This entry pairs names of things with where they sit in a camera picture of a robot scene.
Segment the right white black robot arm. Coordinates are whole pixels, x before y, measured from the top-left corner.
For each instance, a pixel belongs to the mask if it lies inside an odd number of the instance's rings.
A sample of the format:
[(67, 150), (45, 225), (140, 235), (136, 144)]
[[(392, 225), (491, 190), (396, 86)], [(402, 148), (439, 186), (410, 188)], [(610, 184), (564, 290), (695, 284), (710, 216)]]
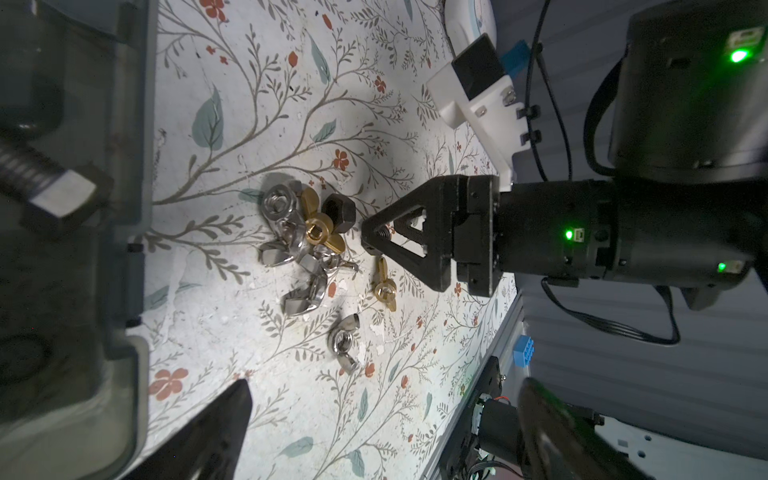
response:
[(633, 15), (583, 127), (593, 177), (432, 178), (361, 240), (426, 286), (489, 297), (504, 273), (679, 289), (693, 310), (767, 273), (767, 5), (671, 1)]

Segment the silver hex bolt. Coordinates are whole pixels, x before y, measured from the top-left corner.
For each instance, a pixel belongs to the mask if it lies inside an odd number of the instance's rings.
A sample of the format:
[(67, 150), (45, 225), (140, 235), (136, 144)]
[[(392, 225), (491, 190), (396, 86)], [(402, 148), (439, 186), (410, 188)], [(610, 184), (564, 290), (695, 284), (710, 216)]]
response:
[(22, 205), (20, 225), (61, 238), (109, 203), (112, 177), (99, 168), (65, 168), (31, 146), (1, 138), (1, 193)]

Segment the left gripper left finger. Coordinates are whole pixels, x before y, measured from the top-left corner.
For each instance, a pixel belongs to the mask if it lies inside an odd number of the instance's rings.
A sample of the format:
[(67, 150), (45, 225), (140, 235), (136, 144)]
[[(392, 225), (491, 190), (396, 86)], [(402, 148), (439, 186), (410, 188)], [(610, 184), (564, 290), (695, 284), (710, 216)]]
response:
[(248, 382), (233, 382), (188, 424), (124, 477), (232, 479), (252, 410)]

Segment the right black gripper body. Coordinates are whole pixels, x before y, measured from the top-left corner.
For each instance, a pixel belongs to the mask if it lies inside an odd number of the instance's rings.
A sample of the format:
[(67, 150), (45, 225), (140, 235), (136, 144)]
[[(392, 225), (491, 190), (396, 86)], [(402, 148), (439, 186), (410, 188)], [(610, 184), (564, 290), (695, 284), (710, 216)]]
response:
[(567, 284), (612, 276), (618, 194), (609, 181), (527, 183), (500, 191), (497, 178), (464, 179), (454, 215), (453, 258), (470, 294), (490, 297), (505, 273)]

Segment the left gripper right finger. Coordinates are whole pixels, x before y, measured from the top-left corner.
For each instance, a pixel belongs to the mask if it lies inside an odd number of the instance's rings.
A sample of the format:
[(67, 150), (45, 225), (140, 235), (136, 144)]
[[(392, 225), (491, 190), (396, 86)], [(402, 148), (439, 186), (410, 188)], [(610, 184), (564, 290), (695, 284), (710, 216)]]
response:
[(518, 417), (534, 479), (646, 479), (566, 403), (532, 377), (517, 399)]

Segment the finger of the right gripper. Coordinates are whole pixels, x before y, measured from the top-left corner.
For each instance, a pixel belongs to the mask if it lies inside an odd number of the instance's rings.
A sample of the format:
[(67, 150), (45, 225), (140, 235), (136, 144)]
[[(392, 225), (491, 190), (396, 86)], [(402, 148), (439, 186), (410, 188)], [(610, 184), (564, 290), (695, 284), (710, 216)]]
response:
[[(444, 292), (451, 283), (451, 264), (455, 258), (457, 206), (392, 206), (365, 220), (365, 245), (393, 260), (430, 289)], [(417, 254), (387, 238), (383, 231), (389, 224), (400, 223), (406, 239), (425, 246)]]
[(361, 224), (365, 248), (378, 252), (450, 252), (461, 176), (435, 177)]

